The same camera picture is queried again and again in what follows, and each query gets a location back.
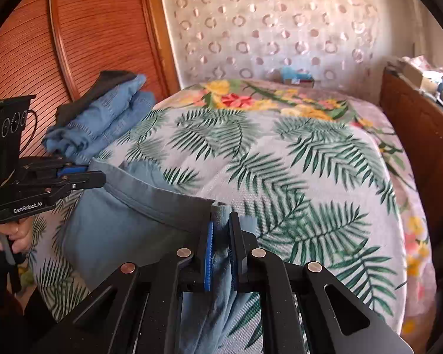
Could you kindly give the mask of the grey-blue pants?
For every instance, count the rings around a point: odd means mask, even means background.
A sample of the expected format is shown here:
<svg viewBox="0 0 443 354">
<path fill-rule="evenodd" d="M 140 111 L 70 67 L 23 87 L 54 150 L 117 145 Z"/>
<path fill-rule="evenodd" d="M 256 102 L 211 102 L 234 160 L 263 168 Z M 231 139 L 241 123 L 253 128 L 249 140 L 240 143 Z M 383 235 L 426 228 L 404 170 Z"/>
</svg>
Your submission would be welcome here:
<svg viewBox="0 0 443 354">
<path fill-rule="evenodd" d="M 249 299 L 233 286 L 230 207 L 182 194 L 150 162 L 114 166 L 94 159 L 89 168 L 103 172 L 106 183 L 84 191 L 68 219 L 61 238 L 65 259 L 94 290 L 120 265 L 157 263 L 212 226 L 212 289 L 184 296 L 179 351 L 217 353 Z"/>
</svg>

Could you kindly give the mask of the folded blue jeans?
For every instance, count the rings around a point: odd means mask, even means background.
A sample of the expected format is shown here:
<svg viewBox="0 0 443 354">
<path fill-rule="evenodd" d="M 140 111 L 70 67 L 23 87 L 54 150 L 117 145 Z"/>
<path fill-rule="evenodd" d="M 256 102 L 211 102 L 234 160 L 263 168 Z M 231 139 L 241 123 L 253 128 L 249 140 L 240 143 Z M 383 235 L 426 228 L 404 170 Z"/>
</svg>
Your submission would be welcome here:
<svg viewBox="0 0 443 354">
<path fill-rule="evenodd" d="M 107 146 L 145 117 L 156 103 L 153 93 L 143 91 L 146 76 L 136 74 L 78 114 L 64 127 L 49 127 L 42 139 L 47 153 L 88 164 Z"/>
</svg>

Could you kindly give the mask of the black folded garment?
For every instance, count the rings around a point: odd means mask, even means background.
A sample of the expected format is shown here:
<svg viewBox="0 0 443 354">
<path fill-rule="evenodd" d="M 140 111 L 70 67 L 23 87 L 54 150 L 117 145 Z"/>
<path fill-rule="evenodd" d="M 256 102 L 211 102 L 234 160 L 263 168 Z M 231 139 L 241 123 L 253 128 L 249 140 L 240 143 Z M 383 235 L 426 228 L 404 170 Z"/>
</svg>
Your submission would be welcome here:
<svg viewBox="0 0 443 354">
<path fill-rule="evenodd" d="M 93 101 L 108 93 L 114 87 L 133 80 L 135 77 L 137 75 L 129 71 L 101 71 L 97 80 L 81 98 L 57 107 L 56 127 L 68 125 L 78 114 L 86 110 Z"/>
</svg>

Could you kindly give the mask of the palm leaf bedspread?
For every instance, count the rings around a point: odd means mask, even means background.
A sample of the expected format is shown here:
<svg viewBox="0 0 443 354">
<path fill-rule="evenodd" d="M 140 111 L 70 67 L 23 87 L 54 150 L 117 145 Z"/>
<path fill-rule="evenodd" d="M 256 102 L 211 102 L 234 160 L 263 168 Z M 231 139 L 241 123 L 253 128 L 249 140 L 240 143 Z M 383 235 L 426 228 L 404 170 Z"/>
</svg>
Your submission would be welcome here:
<svg viewBox="0 0 443 354">
<path fill-rule="evenodd" d="M 403 225 L 372 137 L 278 111 L 155 109 L 71 158 L 106 174 L 35 218 L 37 298 L 61 320 L 120 264 L 148 265 L 215 212 L 262 248 L 326 265 L 394 331 L 405 311 Z"/>
</svg>

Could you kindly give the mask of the wooden louvred wardrobe door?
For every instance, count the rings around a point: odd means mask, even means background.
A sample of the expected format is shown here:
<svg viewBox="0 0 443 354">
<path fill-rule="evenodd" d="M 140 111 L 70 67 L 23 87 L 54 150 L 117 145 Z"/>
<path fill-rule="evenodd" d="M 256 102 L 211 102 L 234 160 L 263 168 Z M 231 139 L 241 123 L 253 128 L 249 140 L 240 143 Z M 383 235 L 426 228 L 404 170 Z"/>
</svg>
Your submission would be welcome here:
<svg viewBox="0 0 443 354">
<path fill-rule="evenodd" d="M 22 0 L 0 29 L 0 99 L 32 95 L 23 153 L 40 141 L 58 106 L 75 101 L 101 71 L 146 76 L 163 100 L 180 89 L 162 0 Z"/>
</svg>

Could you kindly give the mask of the floral blanket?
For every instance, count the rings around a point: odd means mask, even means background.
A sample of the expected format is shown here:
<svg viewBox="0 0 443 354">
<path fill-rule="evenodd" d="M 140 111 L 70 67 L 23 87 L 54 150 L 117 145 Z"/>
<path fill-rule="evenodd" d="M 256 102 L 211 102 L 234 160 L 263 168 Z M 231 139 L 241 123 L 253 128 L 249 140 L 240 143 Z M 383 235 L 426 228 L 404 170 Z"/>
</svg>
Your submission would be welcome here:
<svg viewBox="0 0 443 354">
<path fill-rule="evenodd" d="M 158 104 L 133 144 L 184 194 L 255 217 L 263 248 L 326 265 L 402 336 L 433 320 L 426 217 L 377 106 L 267 81 L 210 81 Z"/>
</svg>

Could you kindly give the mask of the wooden cabinet desk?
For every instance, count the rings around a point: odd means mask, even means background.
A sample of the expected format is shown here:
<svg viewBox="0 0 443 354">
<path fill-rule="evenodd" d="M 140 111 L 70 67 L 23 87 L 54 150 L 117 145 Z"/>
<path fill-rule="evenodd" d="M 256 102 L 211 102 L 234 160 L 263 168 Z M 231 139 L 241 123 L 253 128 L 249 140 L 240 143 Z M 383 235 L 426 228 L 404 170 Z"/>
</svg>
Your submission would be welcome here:
<svg viewBox="0 0 443 354">
<path fill-rule="evenodd" d="M 436 244 L 443 237 L 443 109 L 389 68 L 383 71 L 379 104 L 409 158 Z"/>
</svg>

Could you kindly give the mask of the blue tissue box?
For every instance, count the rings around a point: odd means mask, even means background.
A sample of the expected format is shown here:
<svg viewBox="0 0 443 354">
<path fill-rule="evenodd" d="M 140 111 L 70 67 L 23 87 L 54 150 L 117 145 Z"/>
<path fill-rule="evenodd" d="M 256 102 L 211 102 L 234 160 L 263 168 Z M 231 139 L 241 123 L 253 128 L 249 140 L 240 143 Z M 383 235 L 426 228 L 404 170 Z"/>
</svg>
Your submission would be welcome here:
<svg viewBox="0 0 443 354">
<path fill-rule="evenodd" d="M 284 85 L 314 88 L 315 79 L 311 73 L 298 72 L 289 66 L 281 69 L 281 82 Z"/>
</svg>

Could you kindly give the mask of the cardboard box on desk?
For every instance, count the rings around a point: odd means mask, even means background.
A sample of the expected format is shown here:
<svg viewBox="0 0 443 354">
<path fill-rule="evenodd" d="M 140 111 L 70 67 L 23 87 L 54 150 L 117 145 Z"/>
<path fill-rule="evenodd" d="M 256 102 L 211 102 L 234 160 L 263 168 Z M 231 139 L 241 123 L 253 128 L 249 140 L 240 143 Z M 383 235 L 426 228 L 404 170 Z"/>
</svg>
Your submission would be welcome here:
<svg viewBox="0 0 443 354">
<path fill-rule="evenodd" d="M 434 67 L 423 56 L 402 57 L 402 74 L 419 90 L 434 94 L 443 81 L 443 71 Z"/>
</svg>

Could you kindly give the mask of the sheer circle-pattern curtain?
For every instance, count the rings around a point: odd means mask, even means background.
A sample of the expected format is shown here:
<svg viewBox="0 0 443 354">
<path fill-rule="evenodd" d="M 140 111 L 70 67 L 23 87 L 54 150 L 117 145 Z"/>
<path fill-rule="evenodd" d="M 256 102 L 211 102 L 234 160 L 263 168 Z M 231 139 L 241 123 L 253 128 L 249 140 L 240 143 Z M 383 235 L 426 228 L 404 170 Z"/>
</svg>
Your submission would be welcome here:
<svg viewBox="0 0 443 354">
<path fill-rule="evenodd" d="M 163 0 L 181 84 L 274 80 L 290 67 L 323 86 L 368 88 L 414 50 L 408 0 Z"/>
</svg>

